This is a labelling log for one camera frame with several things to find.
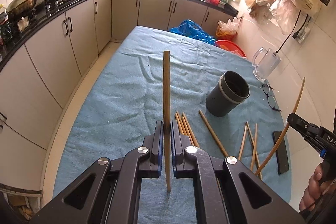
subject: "cabinet door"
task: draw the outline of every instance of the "cabinet door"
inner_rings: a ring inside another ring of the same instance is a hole
[[[188,0],[174,0],[168,30],[178,27],[182,21],[190,19],[198,25],[202,24],[207,7]]]
[[[111,0],[94,0],[94,23],[98,51],[100,52],[111,40]]]
[[[4,125],[0,128],[0,183],[39,191],[46,152]]]
[[[208,10],[205,13],[205,16],[203,19],[202,29],[205,32],[207,32],[209,35],[215,36],[217,26],[218,26],[218,21],[221,20],[223,22],[227,22],[228,19],[233,20],[233,17],[221,11],[208,7]]]
[[[70,40],[81,75],[98,56],[93,0],[87,0],[66,11]]]
[[[0,112],[7,117],[6,123],[47,149],[62,109],[42,82],[25,46],[2,69],[0,83]]]
[[[81,78],[65,19],[60,15],[26,42],[39,75],[62,108]]]
[[[112,0],[112,37],[124,40],[138,23],[140,0]]]
[[[138,25],[166,31],[174,0],[140,0]]]

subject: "smartphone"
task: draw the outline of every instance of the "smartphone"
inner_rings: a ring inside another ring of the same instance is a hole
[[[281,135],[281,131],[273,131],[273,141],[274,144],[277,142]],[[282,140],[280,146],[276,151],[277,161],[278,161],[278,173],[279,175],[286,173],[289,170],[288,156],[285,139]]]

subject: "cooking pot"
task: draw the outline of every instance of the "cooking pot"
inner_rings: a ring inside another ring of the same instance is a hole
[[[7,7],[8,12],[14,16],[19,16],[29,12],[36,5],[36,0],[13,0]]]

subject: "red basket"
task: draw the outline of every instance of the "red basket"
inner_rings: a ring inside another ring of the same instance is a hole
[[[229,51],[229,52],[234,52],[235,50],[237,50],[238,55],[240,55],[241,57],[245,57],[246,55],[243,52],[243,50],[236,45],[235,43],[233,43],[232,41],[228,41],[228,40],[217,40],[215,42],[215,46],[222,48],[223,50]]]
[[[221,0],[205,0],[207,3],[211,3],[213,5],[218,5],[220,3]]]

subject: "blue tablecloth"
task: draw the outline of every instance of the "blue tablecloth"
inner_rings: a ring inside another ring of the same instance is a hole
[[[284,127],[279,112],[270,109],[261,83],[253,76],[251,62],[212,45],[177,34],[136,27],[113,55],[86,98],[68,137],[58,168],[54,196],[99,157],[123,157],[154,133],[162,120],[163,51],[170,50],[171,113],[185,112],[202,149],[223,158],[198,114],[201,109],[230,155],[237,156],[244,124],[254,132],[263,161],[273,147],[272,132]],[[207,94],[227,70],[239,73],[251,95],[225,117],[214,117],[205,107]],[[251,163],[246,139],[242,162]],[[139,223],[196,223],[191,179],[172,177],[166,191],[165,171],[159,179],[142,182]],[[291,172],[278,175],[275,155],[263,170],[263,180],[289,202]]]

